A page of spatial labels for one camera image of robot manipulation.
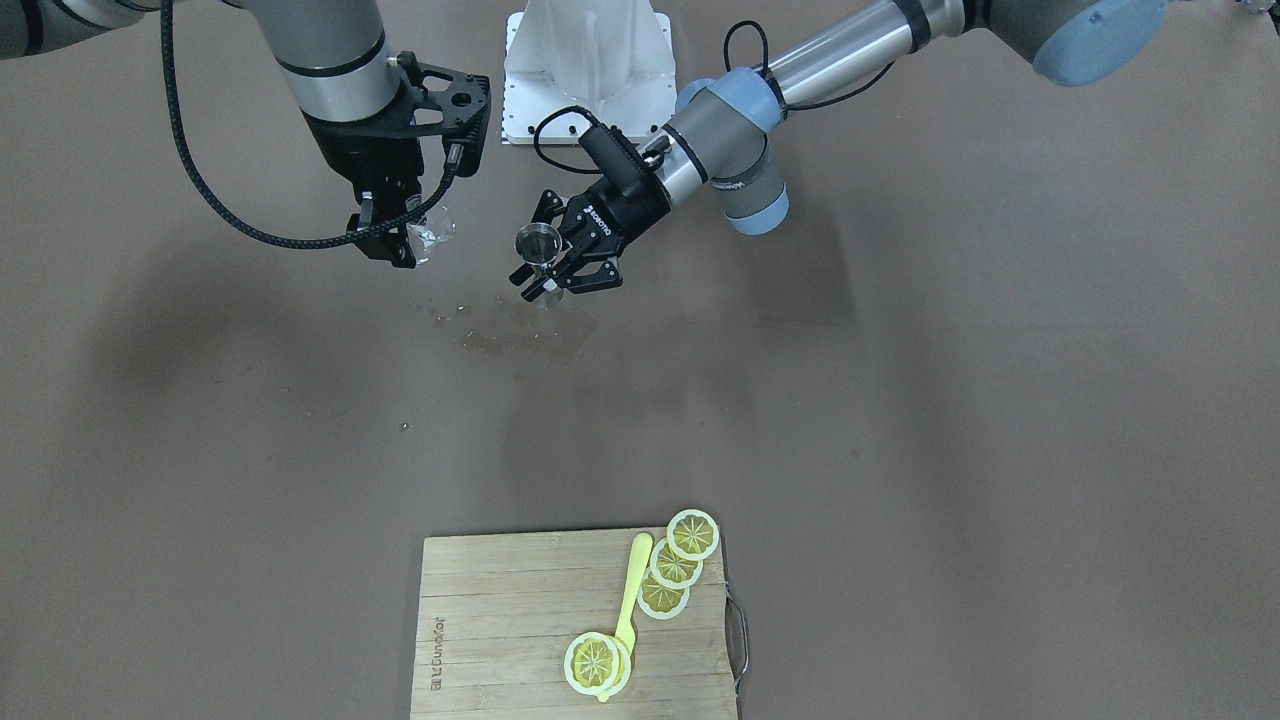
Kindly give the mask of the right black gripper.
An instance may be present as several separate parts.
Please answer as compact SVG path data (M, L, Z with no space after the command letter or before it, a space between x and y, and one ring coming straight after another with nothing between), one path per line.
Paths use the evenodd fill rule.
M348 232L396 219L415 206L413 199L422 192L421 177L425 172L419 141L371 135L374 129L413 126L410 108L392 105L352 123L323 120L308 113L303 113L302 118L325 163L352 184L358 210L348 219ZM419 264L404 223L380 234L370 234L355 245L371 260L406 269L415 269Z

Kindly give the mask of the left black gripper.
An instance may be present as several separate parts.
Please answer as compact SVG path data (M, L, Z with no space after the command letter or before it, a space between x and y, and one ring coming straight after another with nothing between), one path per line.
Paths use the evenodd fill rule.
M554 190L547 190L529 223L545 222L553 225L556 218L561 217L558 232L563 249L557 261L564 251L561 261L577 264L554 264L547 274L545 291L591 293L621 287L625 279L616 258L621 256L628 243L669 214L671 208L666 188L653 178L643 181L632 197L609 179L599 179L566 200ZM521 258L520 261L518 266L524 265ZM539 290L530 290L531 284L527 281L518 286L525 301L532 301L540 293Z

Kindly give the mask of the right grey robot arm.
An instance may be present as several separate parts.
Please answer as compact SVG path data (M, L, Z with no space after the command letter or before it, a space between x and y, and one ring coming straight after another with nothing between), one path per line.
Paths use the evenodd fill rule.
M227 263L366 266L353 245L284 250L218 218L182 170L160 76L159 15L142 1L3 4L3 272L166 272ZM323 163L252 17L180 1L182 117L198 168L251 225L317 240L355 210Z

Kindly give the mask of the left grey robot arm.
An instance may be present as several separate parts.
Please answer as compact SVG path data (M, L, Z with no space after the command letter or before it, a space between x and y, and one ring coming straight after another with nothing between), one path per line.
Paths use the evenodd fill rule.
M780 56L696 79L673 109L636 140L580 105L579 141L594 177L581 193L548 190L517 233L509 282L535 302L550 293L618 287L626 247L673 206L709 184L744 234L764 234L787 215L788 188L771 132L790 115L869 90L902 56L937 38L987 29L1037 74L1064 87L1102 79L1157 33L1164 1L873 1Z

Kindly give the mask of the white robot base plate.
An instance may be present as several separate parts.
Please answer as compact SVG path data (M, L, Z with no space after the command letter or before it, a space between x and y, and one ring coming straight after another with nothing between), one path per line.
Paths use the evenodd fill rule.
M579 105L631 141L673 114L672 23L649 1L530 1L506 20L500 138L532 145L536 127Z

